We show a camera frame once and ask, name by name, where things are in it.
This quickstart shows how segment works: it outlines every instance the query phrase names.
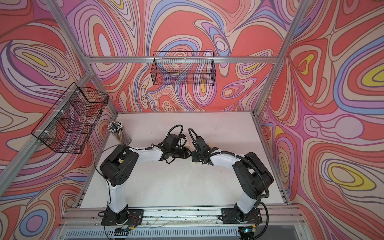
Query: pencil cup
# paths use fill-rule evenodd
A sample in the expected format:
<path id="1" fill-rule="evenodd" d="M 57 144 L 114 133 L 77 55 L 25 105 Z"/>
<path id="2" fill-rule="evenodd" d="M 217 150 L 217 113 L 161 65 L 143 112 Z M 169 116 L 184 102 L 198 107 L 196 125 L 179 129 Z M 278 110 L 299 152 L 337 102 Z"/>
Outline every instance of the pencil cup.
<path id="1" fill-rule="evenodd" d="M 132 142 L 132 138 L 124 130 L 124 126 L 121 122 L 112 122 L 113 126 L 117 126 L 117 129 L 112 129 L 110 132 L 116 137 L 119 143 L 129 145 Z"/>

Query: metal vent grille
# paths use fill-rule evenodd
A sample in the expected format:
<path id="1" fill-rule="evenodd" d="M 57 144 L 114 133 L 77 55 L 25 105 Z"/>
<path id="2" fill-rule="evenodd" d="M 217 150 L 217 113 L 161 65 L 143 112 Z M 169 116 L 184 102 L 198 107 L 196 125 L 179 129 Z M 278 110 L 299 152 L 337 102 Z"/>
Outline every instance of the metal vent grille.
<path id="1" fill-rule="evenodd" d="M 128 233 L 114 233 L 114 230 L 106 229 L 110 238 L 147 238 L 147 237 L 238 237 L 238 228 L 233 226 L 220 227 L 157 227 L 136 228 Z M 79 238 L 103 238 L 103 228 L 75 228 L 68 229 L 65 239 Z"/>

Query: base mounting plate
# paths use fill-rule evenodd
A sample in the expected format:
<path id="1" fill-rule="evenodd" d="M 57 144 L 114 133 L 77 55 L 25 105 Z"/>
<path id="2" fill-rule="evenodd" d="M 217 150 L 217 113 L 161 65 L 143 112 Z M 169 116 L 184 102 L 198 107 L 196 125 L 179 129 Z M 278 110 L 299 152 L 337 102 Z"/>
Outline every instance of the base mounting plate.
<path id="1" fill-rule="evenodd" d="M 142 217 L 143 217 L 143 209 L 128 209 L 126 207 L 118 214 L 124 218 L 123 222 L 125 222 L 125 225 L 141 225 Z M 102 226 L 117 226 L 116 216 L 117 214 L 114 213 L 109 207 L 107 207 L 107 211 L 105 212 L 105 216 L 101 220 Z"/>
<path id="2" fill-rule="evenodd" d="M 221 215 L 222 215 L 224 224 L 240 223 L 236 220 L 238 218 L 238 214 L 236 214 L 235 208 L 221 209 Z M 256 226 L 259 225 L 260 223 L 263 223 L 260 209 L 259 208 L 252 209 L 248 214 L 246 214 L 246 217 L 245 219 L 242 220 L 242 222 L 255 224 Z"/>

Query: wall panel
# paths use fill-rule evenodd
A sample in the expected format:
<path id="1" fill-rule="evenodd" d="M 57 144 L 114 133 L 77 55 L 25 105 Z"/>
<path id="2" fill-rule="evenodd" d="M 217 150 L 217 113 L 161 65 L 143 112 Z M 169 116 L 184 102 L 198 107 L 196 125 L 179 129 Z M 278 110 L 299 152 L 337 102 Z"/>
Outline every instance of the wall panel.
<path id="1" fill-rule="evenodd" d="M 276 56 L 297 5 L 296 0 L 74 0 L 61 2 L 61 9 L 90 56 L 151 56 L 175 49 Z"/>
<path id="2" fill-rule="evenodd" d="M 95 63 L 93 69 L 117 111 L 252 111 L 272 64 L 227 65 L 215 86 L 153 85 L 145 63 Z"/>
<path id="3" fill-rule="evenodd" d="M 316 0 L 258 112 L 315 239 L 384 238 L 384 3 Z"/>
<path id="4" fill-rule="evenodd" d="M 0 22 L 2 171 L 84 69 L 41 1 L 0 3 Z"/>
<path id="5" fill-rule="evenodd" d="M 48 239 L 82 189 L 112 114 L 106 108 L 82 154 L 55 153 L 44 144 L 0 197 L 0 239 Z"/>

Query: black mounting bracket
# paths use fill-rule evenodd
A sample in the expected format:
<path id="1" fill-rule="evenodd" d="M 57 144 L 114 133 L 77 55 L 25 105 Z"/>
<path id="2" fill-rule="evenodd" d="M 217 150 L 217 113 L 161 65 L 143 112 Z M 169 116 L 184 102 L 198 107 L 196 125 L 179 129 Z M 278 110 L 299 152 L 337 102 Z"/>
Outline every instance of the black mounting bracket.
<path id="1" fill-rule="evenodd" d="M 128 205 L 119 213 L 115 213 L 107 206 L 104 217 L 101 220 L 102 226 L 117 226 L 118 224 L 124 225 L 141 225 L 143 217 L 143 209 L 129 209 Z"/>
<path id="2" fill-rule="evenodd" d="M 263 223 L 259 208 L 252 208 L 247 214 L 243 214 L 237 208 L 223 208 L 221 209 L 221 215 L 224 224 L 247 223 L 257 226 L 260 223 Z"/>

